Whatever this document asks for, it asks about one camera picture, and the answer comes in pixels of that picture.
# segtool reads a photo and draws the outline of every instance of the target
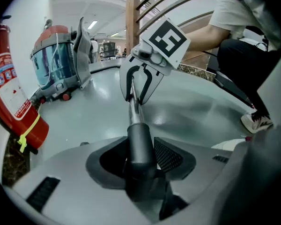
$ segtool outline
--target white wall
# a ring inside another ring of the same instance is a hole
[[[5,12],[10,27],[9,45],[15,70],[27,97],[38,89],[38,81],[29,59],[34,43],[52,19],[52,0],[14,0]]]

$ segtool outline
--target white t-shirt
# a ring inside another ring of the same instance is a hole
[[[92,53],[96,53],[98,51],[98,43],[95,40],[91,40],[93,51]]]
[[[269,50],[281,46],[281,30],[262,0],[216,0],[209,24],[231,31],[232,38],[242,38],[246,26],[262,30],[269,40]]]

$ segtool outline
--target person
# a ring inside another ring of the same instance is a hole
[[[92,43],[92,61],[93,63],[100,61],[101,59],[98,58],[98,43],[94,38],[91,38],[91,43]]]
[[[126,48],[124,48],[124,51],[123,51],[123,58],[125,58],[126,55],[127,55],[127,50],[126,50]]]
[[[269,40],[269,52],[237,40],[246,26],[259,28]],[[205,51],[219,47],[217,59],[221,73],[235,83],[257,109],[241,117],[251,132],[272,125],[268,111],[257,93],[278,62],[281,54],[281,31],[262,0],[216,0],[209,24],[188,33],[188,51]]]

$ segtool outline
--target yellow cable tie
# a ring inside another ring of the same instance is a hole
[[[27,143],[26,143],[26,136],[28,133],[31,132],[31,130],[34,128],[34,126],[36,125],[37,121],[39,120],[39,113],[37,113],[37,118],[34,120],[34,122],[31,124],[31,126],[26,130],[25,133],[23,133],[21,136],[20,136],[20,139],[18,141],[18,144],[21,145],[21,148],[20,148],[20,152],[23,153],[24,152],[24,149],[26,148],[27,146]]]

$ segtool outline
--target vacuum cleaner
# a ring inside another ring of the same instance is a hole
[[[71,91],[83,89],[90,81],[91,43],[82,21],[83,17],[77,31],[69,32],[66,26],[52,26],[52,20],[48,19],[35,42],[30,59],[39,82],[35,96],[41,103],[48,98],[68,101]]]

